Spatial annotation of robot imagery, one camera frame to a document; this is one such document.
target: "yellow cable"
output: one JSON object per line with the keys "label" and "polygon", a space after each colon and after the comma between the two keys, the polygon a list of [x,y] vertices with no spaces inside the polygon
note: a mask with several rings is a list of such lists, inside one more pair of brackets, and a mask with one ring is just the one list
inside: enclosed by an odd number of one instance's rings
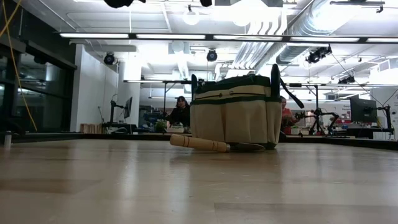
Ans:
{"label": "yellow cable", "polygon": [[12,12],[12,14],[11,14],[11,16],[10,16],[10,19],[9,19],[8,21],[7,21],[7,19],[6,19],[6,25],[4,26],[4,28],[3,28],[2,31],[0,32],[0,37],[3,35],[3,33],[6,31],[6,29],[8,29],[8,25],[10,24],[10,22],[12,21],[12,18],[14,18],[15,14],[17,13],[18,8],[19,8],[19,6],[21,5],[21,2],[22,2],[22,0],[19,0],[19,1],[18,1],[17,6],[16,6],[15,9],[14,9],[14,12]]}
{"label": "yellow cable", "polygon": [[6,6],[4,5],[4,1],[2,2],[2,10],[3,10],[3,13],[4,13],[4,19],[5,19],[6,22],[7,22],[5,28],[6,28],[6,30],[7,30],[8,42],[9,42],[9,44],[10,44],[10,49],[11,49],[12,63],[14,64],[14,70],[15,70],[16,77],[17,77],[17,79],[18,79],[19,88],[21,89],[22,99],[24,100],[25,107],[26,107],[27,113],[29,114],[30,120],[32,121],[33,127],[35,128],[35,130],[36,130],[36,132],[37,132],[36,123],[35,123],[35,121],[33,120],[33,117],[32,117],[32,115],[31,115],[31,113],[30,113],[30,109],[29,109],[29,107],[28,107],[28,105],[27,105],[27,103],[26,103],[26,100],[25,100],[24,92],[22,91],[21,79],[19,78],[19,72],[18,72],[18,68],[17,68],[17,63],[16,63],[16,61],[15,61],[14,51],[13,51],[13,48],[12,48],[11,36],[10,36],[9,29],[8,29],[9,21],[10,21],[12,18],[10,17],[10,20],[7,21]]}

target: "canvas tool bag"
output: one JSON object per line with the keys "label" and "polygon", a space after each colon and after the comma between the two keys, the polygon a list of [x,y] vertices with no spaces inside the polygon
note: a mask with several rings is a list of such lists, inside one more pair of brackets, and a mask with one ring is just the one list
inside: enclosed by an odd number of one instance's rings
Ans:
{"label": "canvas tool bag", "polygon": [[279,77],[273,85],[268,77],[245,75],[198,86],[191,107],[193,137],[274,148],[282,120]]}

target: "ceiling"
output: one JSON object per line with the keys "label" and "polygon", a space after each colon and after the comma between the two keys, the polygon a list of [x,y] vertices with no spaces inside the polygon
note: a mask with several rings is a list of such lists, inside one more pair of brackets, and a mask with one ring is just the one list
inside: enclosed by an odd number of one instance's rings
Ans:
{"label": "ceiling", "polygon": [[[309,0],[298,0],[295,7],[285,7],[287,22],[296,16]],[[376,13],[377,7],[363,7],[353,13],[352,18],[332,35],[397,35],[398,34],[398,4],[387,0],[384,11]],[[199,22],[188,25],[184,21],[187,5],[191,4],[199,13]],[[156,32],[156,33],[212,33],[212,34],[246,34],[248,26],[237,26],[234,23],[235,14],[220,18],[225,7],[200,7],[199,0],[186,1],[151,1],[146,4],[134,1],[131,7],[112,9],[102,0],[29,0],[23,1],[23,7],[35,16],[61,32]],[[170,41],[142,40],[99,40],[90,45],[135,45],[142,55],[142,74],[170,74],[178,69],[178,58],[169,54]],[[186,56],[190,70],[214,71],[217,63],[233,61],[241,48],[241,42],[188,42],[189,46],[204,46],[215,48],[218,61],[208,63],[205,52],[196,52]],[[344,70],[357,70],[358,77],[367,77],[369,68],[377,65],[388,57],[398,57],[398,45],[358,45],[333,44],[333,55],[327,56],[321,62],[309,65],[305,62],[305,54],[297,57],[294,63],[283,67],[285,79],[295,77],[295,80],[307,82],[308,77],[331,78]]]}

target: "person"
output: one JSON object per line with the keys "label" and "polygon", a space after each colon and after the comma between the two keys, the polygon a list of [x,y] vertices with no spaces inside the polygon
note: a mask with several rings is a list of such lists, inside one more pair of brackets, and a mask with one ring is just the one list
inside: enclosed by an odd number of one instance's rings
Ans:
{"label": "person", "polygon": [[191,122],[191,111],[188,102],[185,97],[179,96],[177,98],[177,104],[173,109],[172,113],[166,117],[166,120],[170,121],[170,124],[182,123],[184,127],[189,127]]}
{"label": "person", "polygon": [[286,98],[280,97],[282,100],[282,123],[280,125],[280,130],[285,134],[292,134],[293,124],[297,123],[299,120],[293,117],[293,113],[290,109],[286,108]]}

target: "computer monitor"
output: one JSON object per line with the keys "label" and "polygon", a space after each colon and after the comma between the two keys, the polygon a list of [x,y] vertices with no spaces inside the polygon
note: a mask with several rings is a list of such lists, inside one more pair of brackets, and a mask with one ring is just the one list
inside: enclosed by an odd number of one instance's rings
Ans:
{"label": "computer monitor", "polygon": [[130,98],[126,101],[126,105],[124,106],[124,119],[130,117],[131,103],[132,103],[132,97],[130,97]]}
{"label": "computer monitor", "polygon": [[377,122],[377,105],[374,100],[362,100],[350,98],[351,121],[357,122]]}

